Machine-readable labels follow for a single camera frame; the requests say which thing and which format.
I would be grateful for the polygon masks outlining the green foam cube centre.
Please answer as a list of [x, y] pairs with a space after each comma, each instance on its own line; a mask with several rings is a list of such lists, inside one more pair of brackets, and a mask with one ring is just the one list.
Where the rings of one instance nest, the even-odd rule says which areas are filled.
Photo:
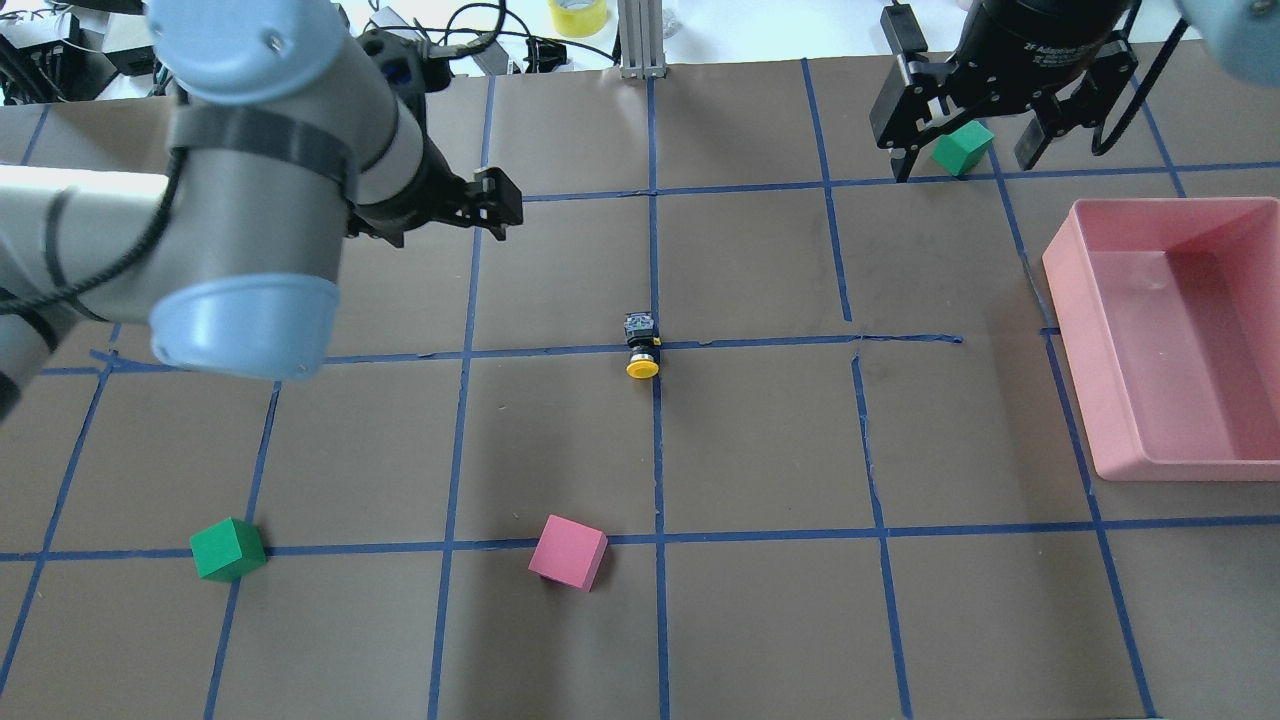
[[232, 583], [268, 562], [260, 529], [225, 518], [189, 537], [195, 570], [206, 582]]

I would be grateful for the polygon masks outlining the yellow push button switch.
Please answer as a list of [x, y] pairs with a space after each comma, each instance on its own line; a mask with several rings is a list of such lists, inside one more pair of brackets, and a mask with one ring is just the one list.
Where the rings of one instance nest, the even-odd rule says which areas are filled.
[[653, 311], [628, 313], [623, 319], [628, 360], [625, 372], [639, 380], [653, 379], [660, 373], [662, 340]]

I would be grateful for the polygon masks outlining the pink plastic bin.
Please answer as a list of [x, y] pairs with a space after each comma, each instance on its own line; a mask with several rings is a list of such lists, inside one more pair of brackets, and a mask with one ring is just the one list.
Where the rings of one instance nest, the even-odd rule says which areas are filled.
[[1043, 265], [1102, 479], [1279, 478], [1275, 197], [1082, 199]]

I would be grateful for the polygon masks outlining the yellow tape roll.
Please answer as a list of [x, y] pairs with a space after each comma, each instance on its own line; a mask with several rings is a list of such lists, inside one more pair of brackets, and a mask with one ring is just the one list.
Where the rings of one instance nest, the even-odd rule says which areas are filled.
[[609, 19], [604, 0], [547, 1], [554, 31], [566, 38], [586, 38], [605, 28]]

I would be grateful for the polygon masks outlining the aluminium frame post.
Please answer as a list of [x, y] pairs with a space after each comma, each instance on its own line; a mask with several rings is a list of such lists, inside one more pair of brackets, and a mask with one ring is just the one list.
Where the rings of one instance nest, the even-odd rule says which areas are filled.
[[617, 1], [620, 73], [626, 79], [658, 79], [668, 74], [663, 1]]

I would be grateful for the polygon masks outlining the green foam cube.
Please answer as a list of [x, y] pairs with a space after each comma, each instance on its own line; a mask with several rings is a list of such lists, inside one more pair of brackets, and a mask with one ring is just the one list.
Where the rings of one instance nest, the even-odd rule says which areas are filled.
[[965, 126], [937, 138], [931, 159], [951, 177], [963, 177], [973, 170], [987, 155], [995, 141], [995, 133], [980, 120], [969, 120]]
[[189, 537], [195, 570], [206, 582], [232, 583], [268, 562], [260, 529], [225, 518]]

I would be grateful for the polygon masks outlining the green foam cube far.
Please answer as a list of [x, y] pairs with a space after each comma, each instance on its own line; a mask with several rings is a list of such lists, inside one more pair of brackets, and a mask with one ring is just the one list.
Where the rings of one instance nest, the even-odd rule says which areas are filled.
[[973, 170], [987, 155], [995, 141], [995, 133], [980, 120], [969, 120], [965, 126], [937, 138], [931, 159], [951, 177], [963, 177]]

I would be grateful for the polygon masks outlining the pink foam cube centre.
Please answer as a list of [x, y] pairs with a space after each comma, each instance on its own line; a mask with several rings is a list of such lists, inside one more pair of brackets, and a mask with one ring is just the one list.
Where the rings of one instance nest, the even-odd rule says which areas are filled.
[[608, 543], [603, 530], [552, 514], [541, 529], [527, 569], [545, 580], [589, 592]]

